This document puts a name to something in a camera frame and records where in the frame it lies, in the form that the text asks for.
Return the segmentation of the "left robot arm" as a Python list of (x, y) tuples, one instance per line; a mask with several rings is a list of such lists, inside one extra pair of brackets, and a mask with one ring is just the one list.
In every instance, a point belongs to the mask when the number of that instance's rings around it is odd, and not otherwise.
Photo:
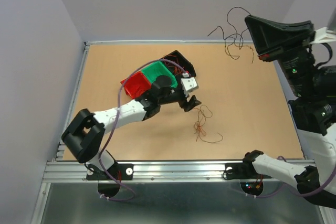
[(108, 151), (101, 149), (103, 137), (119, 127), (152, 118), (164, 104), (178, 103), (185, 112), (192, 110), (201, 104), (196, 96), (190, 95), (196, 89), (196, 79), (187, 74), (176, 88), (171, 87), (168, 76), (158, 76), (148, 90), (124, 105), (97, 112), (80, 110), (61, 139), (78, 163), (90, 163), (104, 178), (113, 178), (117, 172), (116, 161)]

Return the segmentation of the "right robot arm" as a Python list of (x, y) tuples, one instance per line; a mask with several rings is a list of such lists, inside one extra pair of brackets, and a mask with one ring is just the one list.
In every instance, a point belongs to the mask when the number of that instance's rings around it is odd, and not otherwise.
[(335, 32), (311, 21), (284, 24), (253, 15), (245, 18), (258, 58), (277, 61), (296, 96), (289, 105), (295, 125), (307, 139), (314, 166), (296, 166), (261, 151), (247, 153), (244, 175), (267, 175), (286, 183), (308, 202), (335, 207), (335, 66), (316, 63), (312, 46), (332, 53)]

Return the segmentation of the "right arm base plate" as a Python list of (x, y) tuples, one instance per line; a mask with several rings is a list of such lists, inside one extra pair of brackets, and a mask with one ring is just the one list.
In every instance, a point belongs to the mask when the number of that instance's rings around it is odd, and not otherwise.
[(222, 174), (225, 180), (233, 179), (257, 179), (260, 177), (251, 164), (228, 163)]

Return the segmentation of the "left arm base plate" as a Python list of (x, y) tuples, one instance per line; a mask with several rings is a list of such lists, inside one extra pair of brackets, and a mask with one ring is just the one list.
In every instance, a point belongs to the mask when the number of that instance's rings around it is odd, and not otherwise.
[[(113, 176), (115, 179), (119, 181), (123, 180), (132, 180), (133, 179), (133, 164), (126, 163), (115, 163), (107, 171)], [(85, 164), (85, 168), (87, 169), (86, 180), (111, 180), (108, 174), (99, 168), (95, 167), (92, 164)]]

